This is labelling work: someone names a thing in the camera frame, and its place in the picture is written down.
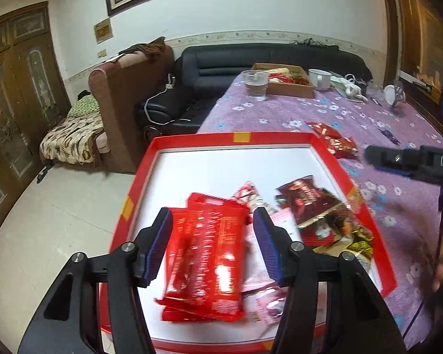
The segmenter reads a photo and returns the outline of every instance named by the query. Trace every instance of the cardboard box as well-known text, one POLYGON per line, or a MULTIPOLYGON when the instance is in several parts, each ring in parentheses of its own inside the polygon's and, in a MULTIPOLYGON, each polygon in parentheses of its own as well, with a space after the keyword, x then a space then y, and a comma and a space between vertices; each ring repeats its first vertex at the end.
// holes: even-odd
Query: cardboard box
POLYGON ((267 94, 276 94, 279 96, 293 96, 311 99, 313 97, 312 81, 308 78, 308 74, 300 66, 282 65, 280 63, 256 63, 253 70, 270 70, 277 68, 287 68, 291 72, 298 73, 300 76, 308 80, 308 85, 287 84, 285 82, 270 82, 267 86, 267 94))

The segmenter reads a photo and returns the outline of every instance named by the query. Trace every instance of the green cushion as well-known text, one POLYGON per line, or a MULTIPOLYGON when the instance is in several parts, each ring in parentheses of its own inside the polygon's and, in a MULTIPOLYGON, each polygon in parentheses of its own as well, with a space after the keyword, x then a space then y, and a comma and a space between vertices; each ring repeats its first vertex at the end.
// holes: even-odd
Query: green cushion
POLYGON ((92 94, 85 96, 78 100, 69 113, 67 113, 67 117, 82 117, 83 115, 96 113, 100 110, 99 104, 97 100, 93 97, 92 94))

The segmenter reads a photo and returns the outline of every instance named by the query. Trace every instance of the floral pattern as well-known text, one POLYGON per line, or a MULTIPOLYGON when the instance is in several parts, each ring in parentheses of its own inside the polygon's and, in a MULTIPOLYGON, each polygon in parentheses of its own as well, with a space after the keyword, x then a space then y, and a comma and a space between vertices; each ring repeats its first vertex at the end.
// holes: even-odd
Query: floral pattern
MULTIPOLYGON (((307 122, 322 122, 357 143, 359 158, 340 159, 339 163, 354 179, 392 257, 398 287, 385 301, 403 332, 424 294, 429 292, 429 257, 434 255, 432 239, 438 236, 440 222, 439 188, 379 172, 362 156, 368 145, 395 149, 415 149, 421 145, 442 148, 443 138, 407 103, 398 104, 403 113, 396 117, 385 106, 380 107, 371 100, 367 104, 353 103, 338 97, 336 91, 315 91, 311 99, 268 95, 266 101, 255 102, 248 98, 241 81, 240 76, 235 79, 199 132, 311 132, 307 122), (399 146, 381 133, 386 129, 397 138, 399 146)), ((430 314, 423 309, 406 337, 407 346, 423 340, 431 324, 430 314)))

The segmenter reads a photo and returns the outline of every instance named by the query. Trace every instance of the black leather sofa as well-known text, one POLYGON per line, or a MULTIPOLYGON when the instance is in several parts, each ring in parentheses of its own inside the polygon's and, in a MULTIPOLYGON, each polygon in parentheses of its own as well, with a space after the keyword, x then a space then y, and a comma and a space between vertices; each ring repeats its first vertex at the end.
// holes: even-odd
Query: black leather sofa
MULTIPOLYGON (((372 79, 366 64, 357 55, 336 46, 316 47, 297 44, 223 44, 188 47, 174 64, 173 89, 136 106, 135 120, 150 141, 158 135, 196 133, 216 101, 235 77, 255 63, 283 63, 308 69, 322 69, 340 75, 353 73, 364 81, 372 79)), ((164 91, 159 87, 154 94, 164 91)))

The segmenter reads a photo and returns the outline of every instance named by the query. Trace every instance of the glass of water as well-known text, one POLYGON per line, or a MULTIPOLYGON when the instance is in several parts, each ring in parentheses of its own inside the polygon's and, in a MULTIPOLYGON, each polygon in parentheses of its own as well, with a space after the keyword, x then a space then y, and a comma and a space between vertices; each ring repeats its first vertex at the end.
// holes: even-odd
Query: glass of water
POLYGON ((243 80, 249 98, 256 101, 266 99, 266 90, 269 83, 269 72, 261 70, 246 70, 243 72, 243 80))

